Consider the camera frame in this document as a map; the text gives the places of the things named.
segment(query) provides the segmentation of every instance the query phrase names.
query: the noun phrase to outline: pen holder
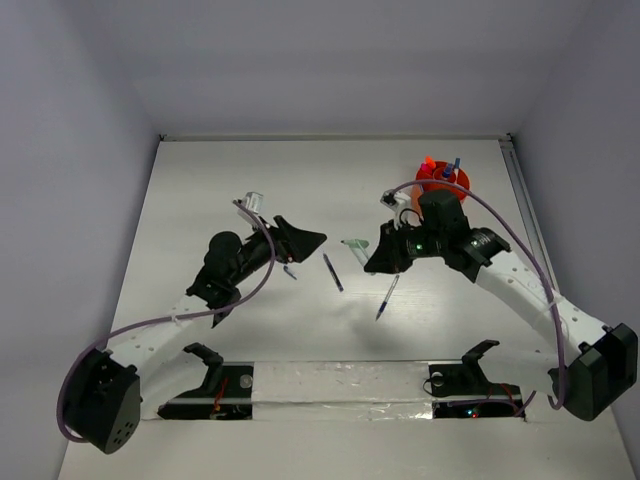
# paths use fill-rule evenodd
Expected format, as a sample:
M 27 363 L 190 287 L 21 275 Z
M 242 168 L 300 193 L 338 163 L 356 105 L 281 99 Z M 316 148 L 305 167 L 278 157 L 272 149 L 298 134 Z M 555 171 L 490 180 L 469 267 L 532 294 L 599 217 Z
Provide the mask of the pen holder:
M 446 166 L 447 166 L 447 162 L 436 162 L 436 169 L 433 171 L 432 174 L 427 173 L 422 169 L 420 169 L 418 170 L 418 173 L 416 173 L 416 180 L 425 180 L 425 179 L 441 180 L 442 172 L 444 171 Z M 471 189 L 471 181 L 469 180 L 469 177 L 467 176 L 466 172 L 461 168 L 458 169 L 457 172 L 452 173 L 450 178 L 453 180 L 452 183 L 455 183 L 456 185 L 460 185 L 461 187 L 466 188 L 467 190 Z M 464 203 L 464 199 L 467 198 L 466 193 L 461 192 L 457 188 L 448 187 L 447 185 L 440 185 L 435 183 L 426 184 L 426 185 L 414 185 L 413 188 L 411 189 L 411 207 L 416 212 L 420 212 L 420 205 L 418 204 L 418 198 L 420 198 L 420 195 L 422 195 L 423 192 L 430 192 L 431 190 L 438 190 L 442 188 L 446 190 L 450 190 L 453 193 L 455 193 L 456 196 L 460 199 L 460 203 Z

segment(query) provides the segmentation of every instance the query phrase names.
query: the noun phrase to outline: black cable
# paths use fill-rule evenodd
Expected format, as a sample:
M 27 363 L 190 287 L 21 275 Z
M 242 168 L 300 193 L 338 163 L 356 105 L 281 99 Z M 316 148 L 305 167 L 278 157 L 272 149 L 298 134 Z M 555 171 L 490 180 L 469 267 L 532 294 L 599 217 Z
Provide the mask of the black cable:
M 428 394 L 428 395 L 430 395 L 430 396 L 432 396 L 432 397 L 433 397 L 433 393 L 431 393 L 429 390 L 427 390 L 427 389 L 425 388 L 425 387 L 427 386 L 427 383 L 430 383 L 430 382 L 431 382 L 431 379 L 430 379 L 430 378 L 427 378 L 427 379 L 424 381 L 424 383 L 422 384 L 422 390 L 424 390 L 424 392 L 425 392 L 426 394 Z
M 403 214 L 404 212 L 413 212 L 413 213 L 415 213 L 416 215 L 418 215 L 418 217 L 420 216 L 420 214 L 419 214 L 418 212 L 416 212 L 413 208 L 403 208 L 402 210 L 400 210 L 400 215 L 398 215 L 398 220 L 399 220 L 401 223 L 405 224 L 405 225 L 408 225 L 408 224 L 407 224 L 407 222 L 406 222 L 406 221 L 402 220 L 402 214 Z

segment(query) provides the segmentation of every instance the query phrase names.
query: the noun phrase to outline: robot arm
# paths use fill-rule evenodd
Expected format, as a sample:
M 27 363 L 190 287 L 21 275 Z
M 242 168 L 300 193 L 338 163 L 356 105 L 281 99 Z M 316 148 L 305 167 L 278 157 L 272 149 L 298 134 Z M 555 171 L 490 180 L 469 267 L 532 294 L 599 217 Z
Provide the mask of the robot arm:
M 382 198 L 382 203 L 396 212 L 406 204 L 406 199 L 397 195 Z M 392 220 L 380 227 L 380 243 L 365 271 L 397 274 L 417 258 L 442 257 L 447 266 L 498 297 L 555 347 L 555 323 L 545 290 L 508 243 L 487 228 L 470 228 L 460 201 L 448 190 L 423 194 L 419 205 L 420 226 Z M 563 406 L 578 418 L 592 420 L 635 383 L 638 338 L 626 325 L 611 328 L 557 292 L 553 295 L 560 313 L 568 379 Z M 445 376 L 441 385 L 434 385 L 433 394 L 438 396 L 440 391 L 446 396 L 450 391 L 446 383 L 459 382 L 461 377 L 465 381 L 473 377 L 478 383 L 488 383 L 488 378 L 507 381 L 557 394 L 557 358 L 509 352 L 494 348 L 497 345 L 487 340 L 467 352 L 461 376 Z
M 190 312 L 237 303 L 237 285 L 269 262 L 269 242 L 254 222 L 258 218 L 256 195 L 247 194 L 242 202 L 254 213 L 254 218 L 243 216 L 252 223 L 253 234 L 244 242 L 234 232 L 216 234 L 204 266 L 171 316 L 186 317 Z M 303 262 L 327 239 L 322 233 L 295 228 L 281 216 L 274 218 L 276 226 L 259 220 L 269 232 L 280 263 Z M 198 342 L 229 313 L 212 315 L 212 323 L 185 319 L 147 326 L 110 345 L 110 350 L 90 351 L 64 392 L 65 424 L 104 453 L 113 453 L 130 439 L 141 416 L 149 418 L 164 402 L 200 383 L 217 388 L 222 358 Z

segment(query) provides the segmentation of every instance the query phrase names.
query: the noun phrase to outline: gray wall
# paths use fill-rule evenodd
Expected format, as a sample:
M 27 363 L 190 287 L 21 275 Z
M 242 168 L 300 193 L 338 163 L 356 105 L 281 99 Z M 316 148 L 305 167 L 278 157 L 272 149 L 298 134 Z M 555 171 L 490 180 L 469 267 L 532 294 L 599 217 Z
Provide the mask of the gray wall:
M 57 477 L 54 412 L 109 329 L 157 136 L 83 0 L 0 2 L 0 477 Z
M 590 0 L 93 3 L 162 133 L 504 133 Z
M 598 0 L 516 135 L 562 292 L 640 331 L 640 2 Z M 640 472 L 640 387 L 615 406 Z

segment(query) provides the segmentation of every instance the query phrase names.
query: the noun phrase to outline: blue pen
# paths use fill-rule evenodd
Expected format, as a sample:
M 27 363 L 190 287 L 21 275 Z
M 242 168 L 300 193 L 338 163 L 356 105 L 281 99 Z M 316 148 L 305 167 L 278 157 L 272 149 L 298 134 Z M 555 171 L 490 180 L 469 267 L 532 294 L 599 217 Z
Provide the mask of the blue pen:
M 333 265 L 331 265 L 331 260 L 329 260 L 329 257 L 324 252 L 322 252 L 322 258 L 324 259 L 324 263 L 327 265 L 327 268 L 329 269 L 329 273 L 331 274 L 331 277 L 333 278 L 333 281 L 335 282 L 336 287 L 338 287 L 338 291 L 344 292 L 344 287 L 342 286 L 342 283 L 340 283 L 340 279 L 338 278 L 338 274 L 336 273 L 335 268 L 333 268 Z
M 286 273 L 287 275 L 289 275 L 291 278 L 293 278 L 294 280 L 297 280 L 298 277 L 296 277 L 296 274 L 293 273 L 293 271 L 288 267 L 288 266 L 284 266 L 282 267 L 282 269 L 284 270 L 284 273 Z
M 376 322 L 382 315 L 382 312 L 384 312 L 384 309 L 387 308 L 387 303 L 389 303 L 389 299 L 391 299 L 391 294 L 393 293 L 393 290 L 396 288 L 396 285 L 398 284 L 398 280 L 400 280 L 399 274 L 396 275 L 396 278 L 393 279 L 393 282 L 391 283 L 391 287 L 389 287 L 389 291 L 387 292 L 387 296 L 384 297 L 384 300 L 382 301 L 382 305 L 380 305 L 380 308 L 378 309 L 378 313 L 376 314 Z
M 453 163 L 447 163 L 447 166 L 444 167 L 444 172 L 442 172 L 442 178 L 448 180 L 451 174 L 453 173 Z

